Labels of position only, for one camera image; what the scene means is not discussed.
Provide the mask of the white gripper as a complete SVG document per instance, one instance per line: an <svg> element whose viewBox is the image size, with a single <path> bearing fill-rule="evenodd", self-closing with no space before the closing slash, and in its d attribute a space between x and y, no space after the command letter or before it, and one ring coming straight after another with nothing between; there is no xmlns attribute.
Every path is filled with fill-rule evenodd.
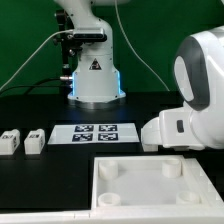
<svg viewBox="0 0 224 224"><path fill-rule="evenodd" d="M159 118L156 117L147 122L141 129L141 141L146 145L160 145L160 124Z"/></svg>

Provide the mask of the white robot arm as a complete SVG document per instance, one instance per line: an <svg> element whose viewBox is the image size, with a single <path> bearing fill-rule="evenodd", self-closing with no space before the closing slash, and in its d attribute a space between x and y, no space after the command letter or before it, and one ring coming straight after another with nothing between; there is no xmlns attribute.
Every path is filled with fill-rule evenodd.
<svg viewBox="0 0 224 224"><path fill-rule="evenodd" d="M113 31L96 17L93 5L117 5L128 0L54 0L67 13L67 31L78 55L72 73L71 104L105 108L123 100L120 74L113 64ZM184 99L180 108L163 110L141 129L141 142L150 150L184 147L224 149L224 26L187 37L173 66Z"/></svg>

